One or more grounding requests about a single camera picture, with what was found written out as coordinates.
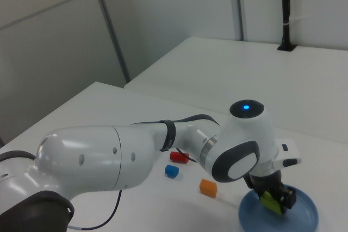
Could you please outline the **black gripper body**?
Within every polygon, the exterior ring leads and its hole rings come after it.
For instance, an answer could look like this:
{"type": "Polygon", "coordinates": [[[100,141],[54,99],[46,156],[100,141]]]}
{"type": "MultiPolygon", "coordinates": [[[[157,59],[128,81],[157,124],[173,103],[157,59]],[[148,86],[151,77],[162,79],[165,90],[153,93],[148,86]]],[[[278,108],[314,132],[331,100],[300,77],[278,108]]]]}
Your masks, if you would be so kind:
{"type": "Polygon", "coordinates": [[[245,174],[244,181],[249,189],[253,189],[256,193],[263,193],[266,190],[274,189],[282,185],[281,177],[282,174],[279,170],[264,177],[245,174]]]}

